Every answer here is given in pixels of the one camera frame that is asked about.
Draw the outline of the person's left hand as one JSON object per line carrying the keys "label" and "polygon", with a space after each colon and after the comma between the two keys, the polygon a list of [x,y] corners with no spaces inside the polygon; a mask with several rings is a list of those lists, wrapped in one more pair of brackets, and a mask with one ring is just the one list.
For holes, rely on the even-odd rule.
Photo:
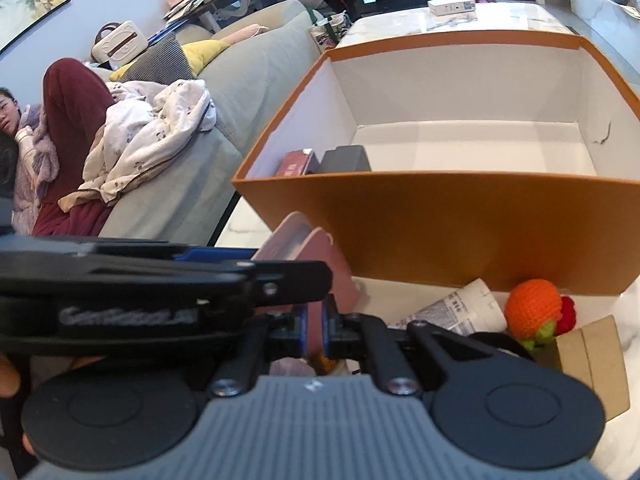
{"label": "person's left hand", "polygon": [[21,375],[14,364],[4,354],[0,353],[0,396],[9,399],[15,396],[21,387]]}

